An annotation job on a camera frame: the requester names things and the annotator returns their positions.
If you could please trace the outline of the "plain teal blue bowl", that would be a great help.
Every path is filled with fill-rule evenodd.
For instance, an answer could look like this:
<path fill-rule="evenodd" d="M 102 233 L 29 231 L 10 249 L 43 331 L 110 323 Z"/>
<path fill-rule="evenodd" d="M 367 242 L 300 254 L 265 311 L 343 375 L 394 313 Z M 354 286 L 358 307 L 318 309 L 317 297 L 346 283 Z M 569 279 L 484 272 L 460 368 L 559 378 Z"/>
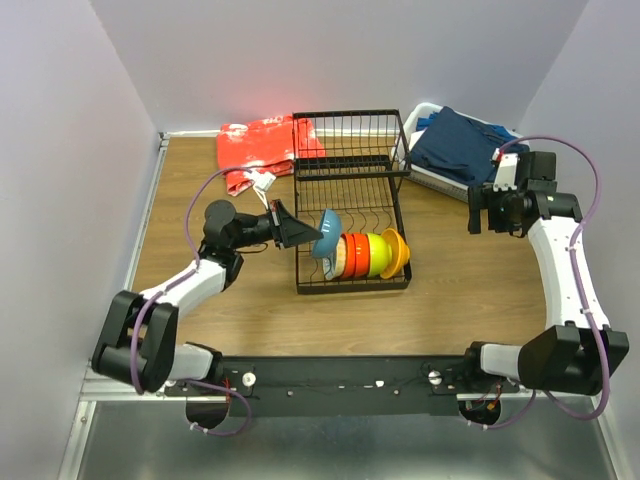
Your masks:
<path fill-rule="evenodd" d="M 313 258 L 328 257 L 336 249 L 342 231 L 339 215 L 332 209 L 325 209 L 320 220 L 322 237 L 313 243 L 311 256 Z"/>

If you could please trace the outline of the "blue patterned ceramic bowl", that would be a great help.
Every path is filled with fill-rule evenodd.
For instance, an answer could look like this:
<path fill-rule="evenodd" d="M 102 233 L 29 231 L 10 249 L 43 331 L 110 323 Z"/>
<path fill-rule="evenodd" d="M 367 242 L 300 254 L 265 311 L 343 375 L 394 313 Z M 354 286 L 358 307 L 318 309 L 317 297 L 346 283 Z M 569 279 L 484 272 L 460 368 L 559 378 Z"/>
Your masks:
<path fill-rule="evenodd" d="M 343 275 L 346 267 L 346 241 L 340 238 L 333 253 L 323 259 L 323 273 L 326 280 L 335 280 Z"/>

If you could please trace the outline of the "black wire dish rack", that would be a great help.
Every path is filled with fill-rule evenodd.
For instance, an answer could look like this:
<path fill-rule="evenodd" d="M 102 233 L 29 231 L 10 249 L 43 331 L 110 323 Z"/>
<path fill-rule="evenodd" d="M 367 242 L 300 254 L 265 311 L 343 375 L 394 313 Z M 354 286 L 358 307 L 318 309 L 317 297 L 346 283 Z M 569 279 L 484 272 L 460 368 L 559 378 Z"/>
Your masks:
<path fill-rule="evenodd" d="M 319 225 L 331 209 L 348 233 L 404 235 L 398 193 L 411 161 L 400 113 L 298 112 L 293 122 L 296 217 Z"/>

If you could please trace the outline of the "red orange bowl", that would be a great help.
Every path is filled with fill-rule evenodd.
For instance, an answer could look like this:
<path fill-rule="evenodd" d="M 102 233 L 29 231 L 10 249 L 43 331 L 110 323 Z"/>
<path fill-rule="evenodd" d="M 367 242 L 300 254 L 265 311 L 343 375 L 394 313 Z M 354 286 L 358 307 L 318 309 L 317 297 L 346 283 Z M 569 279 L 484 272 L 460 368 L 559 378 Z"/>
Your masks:
<path fill-rule="evenodd" d="M 351 233 L 343 233 L 341 238 L 345 244 L 345 265 L 341 279 L 353 278 L 357 266 L 357 251 L 354 236 Z"/>
<path fill-rule="evenodd" d="M 355 271 L 356 278 L 365 277 L 369 274 L 370 268 L 370 245 L 369 237 L 363 233 L 353 233 Z"/>

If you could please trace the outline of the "green bowl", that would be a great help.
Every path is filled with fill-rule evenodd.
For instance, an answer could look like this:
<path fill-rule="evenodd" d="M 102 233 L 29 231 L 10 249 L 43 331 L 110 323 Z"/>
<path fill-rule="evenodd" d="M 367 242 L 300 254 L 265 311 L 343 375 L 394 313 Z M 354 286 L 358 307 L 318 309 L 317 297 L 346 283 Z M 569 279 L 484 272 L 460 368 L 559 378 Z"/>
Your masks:
<path fill-rule="evenodd" d="M 367 233 L 366 236 L 369 242 L 368 276 L 379 276 L 391 262 L 391 247 L 381 235 L 375 233 Z"/>

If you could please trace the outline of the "yellow orange bowl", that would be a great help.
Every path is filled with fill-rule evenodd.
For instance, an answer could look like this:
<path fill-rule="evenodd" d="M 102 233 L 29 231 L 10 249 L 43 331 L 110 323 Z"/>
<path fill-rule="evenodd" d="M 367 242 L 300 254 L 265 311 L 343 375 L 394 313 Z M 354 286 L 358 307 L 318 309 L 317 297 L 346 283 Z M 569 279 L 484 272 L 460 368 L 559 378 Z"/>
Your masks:
<path fill-rule="evenodd" d="M 391 260 L 382 271 L 382 279 L 390 279 L 396 276 L 410 260 L 410 248 L 404 237 L 394 228 L 387 228 L 381 237 L 391 247 Z"/>

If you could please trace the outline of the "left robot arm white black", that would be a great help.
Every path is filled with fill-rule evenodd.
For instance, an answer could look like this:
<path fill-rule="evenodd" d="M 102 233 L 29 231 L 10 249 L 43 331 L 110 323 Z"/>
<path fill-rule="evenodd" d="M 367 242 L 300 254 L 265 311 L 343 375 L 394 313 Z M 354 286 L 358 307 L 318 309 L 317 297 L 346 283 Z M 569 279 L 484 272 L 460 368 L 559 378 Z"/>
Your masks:
<path fill-rule="evenodd" d="M 123 290 L 109 307 L 95 346 L 92 370 L 155 392 L 168 381 L 186 381 L 201 395 L 214 393 L 222 380 L 222 355 L 194 343 L 176 343 L 178 322 L 238 277 L 241 249 L 265 242 L 279 248 L 316 241 L 323 234 L 274 200 L 262 215 L 241 214 L 217 200 L 205 210 L 204 238 L 182 272 L 140 293 Z"/>

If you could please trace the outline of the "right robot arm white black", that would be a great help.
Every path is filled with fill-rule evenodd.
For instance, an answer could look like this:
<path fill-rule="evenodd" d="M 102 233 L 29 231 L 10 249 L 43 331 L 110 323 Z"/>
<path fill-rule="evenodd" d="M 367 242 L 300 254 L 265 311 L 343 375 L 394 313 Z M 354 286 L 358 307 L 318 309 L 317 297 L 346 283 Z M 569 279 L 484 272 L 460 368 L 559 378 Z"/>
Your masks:
<path fill-rule="evenodd" d="M 577 197 L 561 193 L 552 152 L 494 153 L 493 182 L 468 190 L 472 234 L 488 228 L 529 241 L 546 305 L 544 331 L 523 345 L 476 341 L 465 352 L 460 379 L 480 392 L 496 377 L 529 389 L 581 395 L 604 390 L 629 351 L 625 333 L 611 328 L 591 281 Z"/>

